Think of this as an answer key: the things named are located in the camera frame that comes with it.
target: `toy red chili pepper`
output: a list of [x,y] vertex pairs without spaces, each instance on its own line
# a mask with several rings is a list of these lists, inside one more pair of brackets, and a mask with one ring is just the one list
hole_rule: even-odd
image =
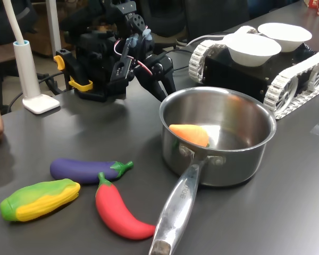
[[104,223],[122,237],[141,240],[154,235],[155,226],[135,219],[125,206],[115,185],[98,174],[99,187],[96,193],[96,207]]

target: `stainless steel saucepan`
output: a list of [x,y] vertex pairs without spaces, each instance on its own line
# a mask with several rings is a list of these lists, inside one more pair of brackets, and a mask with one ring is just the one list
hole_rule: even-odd
[[[262,103],[245,94],[212,87],[184,89],[161,104],[162,153],[181,175],[159,217],[149,255],[171,255],[186,228],[198,183],[231,186],[257,171],[276,121]],[[205,128],[209,147],[177,137],[171,124]]]

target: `saucepan rim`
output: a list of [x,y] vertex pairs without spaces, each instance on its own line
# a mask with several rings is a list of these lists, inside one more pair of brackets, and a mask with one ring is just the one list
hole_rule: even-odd
[[[200,146],[200,145],[197,145],[197,144],[194,144],[194,143],[191,143],[185,139],[182,139],[180,138],[179,136],[175,135],[168,127],[168,125],[165,123],[165,120],[164,120],[164,110],[166,108],[166,106],[169,104],[170,101],[172,100],[175,100],[176,97],[180,96],[181,94],[183,93],[187,93],[187,92],[193,92],[195,90],[199,90],[199,91],[215,91],[215,92],[219,92],[219,93],[222,93],[222,94],[229,94],[231,93],[232,95],[236,95],[236,96],[239,96],[241,98],[245,98],[251,102],[253,102],[254,104],[257,105],[257,107],[259,107],[262,112],[264,114],[267,115],[268,117],[268,122],[270,122],[271,124],[271,130],[270,130],[270,133],[269,135],[266,137],[266,139],[254,146],[251,146],[251,147],[248,147],[248,148],[243,148],[243,149],[236,149],[236,150],[221,150],[221,149],[214,149],[214,148],[209,148],[209,147],[203,147],[203,146]],[[159,116],[161,118],[161,121],[162,121],[162,124],[163,126],[170,132],[172,133],[177,139],[179,139],[180,141],[183,141],[189,145],[192,145],[196,148],[199,148],[199,149],[203,149],[203,150],[206,150],[206,151],[216,151],[216,152],[235,152],[235,151],[246,151],[246,150],[253,150],[257,147],[260,147],[264,144],[266,144],[269,140],[271,140],[271,138],[274,136],[275,132],[276,132],[276,120],[275,120],[275,117],[273,115],[273,113],[268,110],[266,108],[266,106],[264,106],[264,104],[262,104],[260,101],[256,100],[255,98],[253,97],[250,97],[244,93],[241,93],[241,92],[238,92],[238,91],[234,91],[234,90],[230,90],[230,89],[223,89],[223,88],[217,88],[217,87],[194,87],[194,88],[188,88],[188,89],[182,89],[182,90],[179,90],[179,91],[176,91],[174,92],[173,94],[170,94],[169,96],[167,96],[161,103],[160,107],[159,107]]]

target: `gray table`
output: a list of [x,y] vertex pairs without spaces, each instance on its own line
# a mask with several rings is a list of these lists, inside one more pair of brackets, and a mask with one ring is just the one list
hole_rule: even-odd
[[[315,14],[297,3],[249,24],[303,25],[300,15]],[[307,24],[313,32],[310,45],[319,49],[318,18]],[[181,53],[171,56],[175,67],[189,60]],[[186,70],[175,73],[175,82],[178,89],[195,85]],[[71,92],[57,99],[61,109],[42,116],[27,110],[4,116],[0,202],[23,186],[52,180],[49,165],[57,157],[133,160],[134,169],[114,184],[138,219],[156,224],[177,181],[161,159],[160,103],[136,80],[125,101],[101,104]],[[319,96],[278,122],[262,166],[248,184],[200,187],[175,254],[319,254],[319,136],[310,133],[318,122]],[[83,186],[73,203],[33,222],[8,223],[0,216],[0,255],[146,255],[151,240],[128,241],[104,225],[95,208],[96,189]]]

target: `yellow clamp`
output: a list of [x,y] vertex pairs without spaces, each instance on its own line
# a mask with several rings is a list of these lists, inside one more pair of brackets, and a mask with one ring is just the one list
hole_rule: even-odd
[[76,83],[73,78],[71,77],[71,80],[69,81],[69,85],[70,86],[73,86],[74,88],[80,90],[81,92],[85,92],[85,91],[88,91],[90,89],[92,89],[94,86],[93,86],[93,83],[92,81],[89,80],[89,84],[87,85],[80,85],[78,83]]
[[54,61],[57,62],[57,65],[58,65],[58,70],[59,71],[63,71],[65,69],[65,63],[64,63],[64,60],[61,56],[54,56],[53,57]]

